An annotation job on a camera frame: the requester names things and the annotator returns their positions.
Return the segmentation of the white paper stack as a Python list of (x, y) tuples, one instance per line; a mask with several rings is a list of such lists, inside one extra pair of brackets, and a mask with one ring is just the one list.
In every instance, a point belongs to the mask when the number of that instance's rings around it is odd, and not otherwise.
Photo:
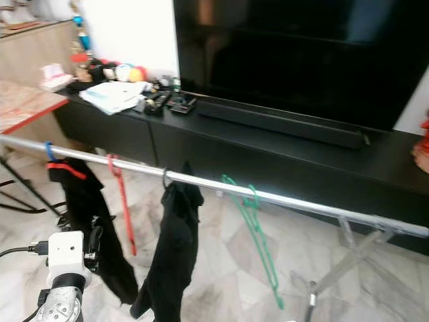
[(83, 90), (78, 95), (104, 114), (113, 115), (136, 107), (143, 99), (142, 93), (151, 87), (148, 82), (107, 82)]

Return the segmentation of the red laughing Buddha statue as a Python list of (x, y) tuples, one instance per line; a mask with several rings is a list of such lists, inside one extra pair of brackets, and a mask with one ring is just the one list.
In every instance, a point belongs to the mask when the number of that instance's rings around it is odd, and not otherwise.
[(414, 145), (412, 156), (416, 166), (429, 174), (429, 110), (427, 110), (426, 116), (426, 120), (420, 126), (424, 130), (423, 137)]

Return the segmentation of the red plastic clothes hanger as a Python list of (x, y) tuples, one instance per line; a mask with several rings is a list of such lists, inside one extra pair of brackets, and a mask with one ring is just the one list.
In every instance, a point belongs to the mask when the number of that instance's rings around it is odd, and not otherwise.
[(135, 234), (133, 231), (133, 224), (131, 221), (131, 211), (129, 210), (129, 205), (127, 201), (127, 191), (125, 189), (125, 179), (123, 178), (122, 169), (115, 165), (115, 154), (107, 154), (107, 165), (108, 168), (116, 178), (117, 181), (117, 189), (119, 189), (120, 197), (121, 197), (121, 206), (123, 211), (123, 218), (125, 219), (125, 232), (127, 234), (127, 239), (129, 240), (129, 244), (131, 244), (131, 255), (137, 255), (137, 242), (135, 242)]

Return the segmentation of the navy shirt with red trim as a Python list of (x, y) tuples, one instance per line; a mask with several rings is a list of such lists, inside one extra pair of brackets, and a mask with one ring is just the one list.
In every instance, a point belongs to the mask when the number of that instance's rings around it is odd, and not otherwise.
[(90, 236), (95, 227), (101, 227), (99, 251), (97, 252), (98, 269), (107, 288), (119, 297), (123, 304), (134, 303), (138, 284), (131, 264), (123, 254), (123, 248), (117, 236), (113, 218), (102, 193), (104, 185), (84, 160), (65, 158), (50, 160), (47, 163), (49, 180), (61, 184), (66, 197), (70, 229), (84, 233), (84, 244), (90, 243)]

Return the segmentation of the white round toy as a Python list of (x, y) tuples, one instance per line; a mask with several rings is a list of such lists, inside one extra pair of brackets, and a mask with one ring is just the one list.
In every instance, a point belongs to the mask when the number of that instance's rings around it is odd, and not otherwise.
[(133, 67), (129, 64), (119, 64), (114, 68), (115, 79), (117, 82), (129, 82)]

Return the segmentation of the marble pattern folding table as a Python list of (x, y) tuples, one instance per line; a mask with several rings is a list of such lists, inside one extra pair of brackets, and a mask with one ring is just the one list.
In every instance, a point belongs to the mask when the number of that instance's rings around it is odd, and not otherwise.
[[(68, 104), (68, 98), (64, 95), (9, 82), (9, 80), (0, 80), (0, 133), (6, 137), (17, 136), (34, 142), (51, 141), (56, 146), (73, 148), (76, 144), (68, 140), (53, 114), (53, 111), (66, 104)], [(32, 123), (36, 123), (35, 129), (21, 131)], [(4, 205), (4, 203), (1, 206), (12, 211), (29, 214), (47, 212), (59, 217), (60, 213), (56, 210), (56, 206), (47, 202), (45, 197), (34, 189), (28, 180), (25, 180), (12, 168), (9, 161), (12, 152), (13, 148), (0, 147), (1, 168), (6, 174), (11, 175), (12, 180), (21, 185), (24, 191), (35, 197), (41, 207), (31, 206), (17, 197), (4, 193), (4, 191), (2, 192), (4, 197), (9, 197), (16, 203), (28, 206), (29, 209), (25, 211), (25, 209)]]

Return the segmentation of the black round toy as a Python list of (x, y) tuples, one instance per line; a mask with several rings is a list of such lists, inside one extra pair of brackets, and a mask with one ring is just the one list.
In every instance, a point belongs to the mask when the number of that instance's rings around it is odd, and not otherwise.
[(88, 63), (88, 74), (95, 84), (103, 83), (107, 80), (104, 73), (104, 62), (101, 59), (91, 59)]

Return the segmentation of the red lidded jar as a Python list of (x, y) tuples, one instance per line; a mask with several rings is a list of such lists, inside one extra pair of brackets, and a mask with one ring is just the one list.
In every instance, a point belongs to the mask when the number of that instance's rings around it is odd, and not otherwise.
[(91, 83), (92, 76), (88, 72), (90, 58), (86, 52), (74, 53), (70, 60), (74, 63), (74, 75), (79, 82)]

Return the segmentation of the silver metal clothes rack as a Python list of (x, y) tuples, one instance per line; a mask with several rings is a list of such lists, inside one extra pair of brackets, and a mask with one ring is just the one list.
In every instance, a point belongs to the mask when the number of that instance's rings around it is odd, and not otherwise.
[[(31, 150), (45, 152), (43, 142), (34, 142), (27, 139), (21, 139), (16, 137), (0, 136), (0, 140), (4, 146), (13, 146), (18, 148), (31, 148)], [(104, 156), (98, 156), (98, 154), (89, 154), (76, 150), (70, 150), (70, 148), (53, 148), (53, 154), (62, 154), (70, 158), (76, 158), (78, 160), (86, 160), (86, 162), (94, 162), (99, 164), (107, 164), (107, 159)], [(140, 174), (150, 174), (157, 177), (162, 177), (161, 168), (153, 168), (153, 166), (145, 166), (141, 164), (135, 164), (132, 162), (125, 162), (124, 160), (116, 160), (115, 165), (119, 168), (126, 169), (133, 172), (140, 172)], [(235, 194), (239, 196), (250, 197), (253, 193), (245, 187), (233, 184), (231, 182), (217, 182), (213, 180), (205, 180), (205, 178), (199, 178), (189, 174), (181, 174), (181, 172), (169, 171), (169, 180), (180, 181), (188, 184), (195, 184), (201, 187), (215, 189), (217, 191), (224, 191), (225, 193)], [(324, 292), (326, 288), (331, 287), (337, 280), (345, 274), (346, 271), (351, 270), (360, 261), (364, 260), (373, 246), (388, 242), (396, 234), (407, 234), (418, 238), (429, 238), (429, 228), (411, 223), (404, 223), (404, 221), (398, 221), (395, 219), (389, 219), (385, 217), (377, 217), (376, 215), (369, 215), (358, 213), (354, 211), (347, 211), (346, 209), (339, 209), (337, 207), (331, 207), (327, 205), (321, 205), (321, 203), (312, 203), (309, 201), (303, 201), (300, 199), (294, 199), (293, 197), (285, 197), (281, 195), (275, 195), (267, 193), (266, 191), (256, 190), (259, 200), (271, 205), (279, 205), (298, 211), (308, 211), (325, 217), (337, 218), (340, 221), (341, 228), (343, 229), (343, 235), (347, 237), (352, 248), (351, 254), (347, 254), (343, 260), (338, 262), (334, 268), (327, 273), (319, 282), (311, 282), (308, 295), (308, 305), (306, 312), (304, 312), (304, 318), (302, 322), (312, 322), (313, 310), (316, 308), (316, 301), (318, 295)], [(353, 240), (353, 234), (350, 223), (359, 223), (365, 226), (371, 226), (375, 228), (373, 233), (365, 236), (364, 239), (359, 240), (355, 243)]]

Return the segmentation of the pink tissue box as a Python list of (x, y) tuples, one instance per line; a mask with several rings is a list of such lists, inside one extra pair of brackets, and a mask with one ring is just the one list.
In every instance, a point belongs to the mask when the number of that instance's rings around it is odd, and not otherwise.
[(76, 77), (72, 74), (64, 72), (64, 69), (60, 64), (58, 64), (58, 62), (47, 64), (41, 67), (40, 70), (42, 73), (40, 88), (50, 92), (62, 89), (76, 80)]

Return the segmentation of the black soundbar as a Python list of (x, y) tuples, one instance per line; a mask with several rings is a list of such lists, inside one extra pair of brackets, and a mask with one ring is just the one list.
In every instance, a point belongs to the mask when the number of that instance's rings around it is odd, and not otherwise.
[(319, 123), (310, 121), (270, 115), (263, 111), (251, 111), (245, 108), (230, 107), (229, 105), (210, 103), (208, 101), (199, 101), (196, 106), (198, 113), (207, 117), (266, 129), (267, 131), (284, 133), (292, 137), (325, 142), (325, 144), (346, 148), (362, 148), (367, 144), (365, 136), (360, 131), (319, 125)]

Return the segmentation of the black printed t-shirt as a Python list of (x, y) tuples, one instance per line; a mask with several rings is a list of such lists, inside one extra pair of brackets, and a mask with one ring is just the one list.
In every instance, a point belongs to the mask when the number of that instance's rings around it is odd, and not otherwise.
[(152, 310), (154, 322), (180, 322), (183, 292), (197, 260), (199, 206), (204, 197), (195, 184), (171, 180), (160, 203), (164, 212), (158, 242), (129, 315), (138, 319)]

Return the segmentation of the light wooden sideboard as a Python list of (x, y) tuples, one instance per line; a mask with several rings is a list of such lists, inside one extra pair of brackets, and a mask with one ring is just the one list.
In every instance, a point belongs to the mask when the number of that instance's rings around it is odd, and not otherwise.
[(74, 73), (72, 41), (77, 33), (72, 21), (30, 28), (0, 37), (0, 79), (32, 88), (43, 80), (43, 66), (60, 64), (68, 74)]

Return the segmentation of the black television cabinet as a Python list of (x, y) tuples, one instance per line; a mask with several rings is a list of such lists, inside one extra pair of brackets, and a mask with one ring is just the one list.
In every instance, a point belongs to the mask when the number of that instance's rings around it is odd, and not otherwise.
[(388, 217), (429, 228), (429, 174), (414, 162), (419, 137), (371, 131), (369, 145), (353, 150), (199, 116), (104, 114), (77, 92), (55, 110), (67, 138), (159, 166), (319, 205)]

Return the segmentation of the blue and gold trophy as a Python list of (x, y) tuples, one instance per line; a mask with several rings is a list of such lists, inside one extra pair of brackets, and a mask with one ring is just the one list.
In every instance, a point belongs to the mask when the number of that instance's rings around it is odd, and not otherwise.
[(80, 12), (80, 8), (78, 7), (78, 5), (79, 0), (68, 0), (68, 6), (70, 6), (70, 9), (73, 12), (72, 20), (74, 22), (74, 25), (76, 25), (76, 31), (78, 34), (80, 46), (82, 46), (82, 49), (84, 50), (86, 55), (92, 56), (91, 40), (88, 35), (88, 32), (86, 31), (82, 12)]

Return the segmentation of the blue plastic clothes hanger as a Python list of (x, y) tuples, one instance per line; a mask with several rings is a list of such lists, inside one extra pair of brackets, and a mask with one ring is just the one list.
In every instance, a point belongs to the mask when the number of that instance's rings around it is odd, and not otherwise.
[(56, 159), (55, 155), (53, 154), (52, 145), (53, 143), (51, 141), (44, 142), (45, 153), (49, 162), (57, 162), (58, 159)]

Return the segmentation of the orange round toy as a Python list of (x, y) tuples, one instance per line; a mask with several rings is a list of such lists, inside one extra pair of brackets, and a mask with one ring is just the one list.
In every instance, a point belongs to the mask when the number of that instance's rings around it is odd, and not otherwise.
[(134, 66), (129, 70), (128, 81), (130, 83), (146, 82), (147, 70), (142, 66)]

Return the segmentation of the green plastic clothes hanger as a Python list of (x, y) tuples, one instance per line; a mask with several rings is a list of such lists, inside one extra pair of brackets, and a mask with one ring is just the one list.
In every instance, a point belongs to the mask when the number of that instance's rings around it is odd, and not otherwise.
[(269, 283), (275, 303), (279, 310), (284, 310), (285, 302), (279, 292), (280, 282), (276, 275), (275, 263), (269, 251), (269, 246), (267, 246), (267, 238), (264, 230), (261, 228), (260, 221), (258, 220), (257, 212), (260, 200), (253, 184), (249, 184), (247, 188), (253, 193), (250, 197), (230, 194), (230, 199), (234, 202), (245, 222), (245, 226), (249, 230), (249, 235), (265, 271), (267, 283)]

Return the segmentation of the black flat television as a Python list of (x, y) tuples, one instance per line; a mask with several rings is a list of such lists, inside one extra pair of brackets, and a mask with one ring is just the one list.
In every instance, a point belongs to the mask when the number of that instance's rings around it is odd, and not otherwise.
[(429, 0), (174, 0), (182, 89), (390, 131), (429, 69)]

